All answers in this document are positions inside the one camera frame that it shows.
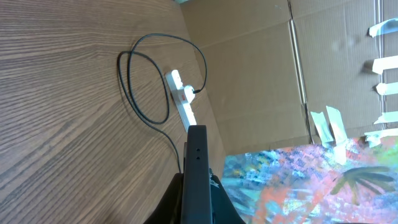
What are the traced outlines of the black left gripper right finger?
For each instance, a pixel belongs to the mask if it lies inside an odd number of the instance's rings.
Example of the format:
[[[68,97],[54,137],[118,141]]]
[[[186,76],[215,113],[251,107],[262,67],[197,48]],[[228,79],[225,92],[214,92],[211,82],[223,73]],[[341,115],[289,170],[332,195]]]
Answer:
[[[245,224],[223,188],[219,178],[209,169],[210,194],[214,224]]]

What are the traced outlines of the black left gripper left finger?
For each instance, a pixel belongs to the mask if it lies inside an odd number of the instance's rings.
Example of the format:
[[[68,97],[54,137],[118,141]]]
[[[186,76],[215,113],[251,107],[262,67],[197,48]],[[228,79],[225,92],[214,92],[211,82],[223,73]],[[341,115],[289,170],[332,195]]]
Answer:
[[[180,224],[183,174],[175,174],[158,206],[144,224]]]

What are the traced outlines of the blue Samsung Galaxy smartphone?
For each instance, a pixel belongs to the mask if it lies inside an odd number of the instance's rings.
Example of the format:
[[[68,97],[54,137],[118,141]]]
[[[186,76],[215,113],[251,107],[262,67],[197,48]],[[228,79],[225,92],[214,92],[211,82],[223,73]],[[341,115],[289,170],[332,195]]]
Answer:
[[[181,222],[186,224],[213,223],[205,125],[188,128],[183,163]]]

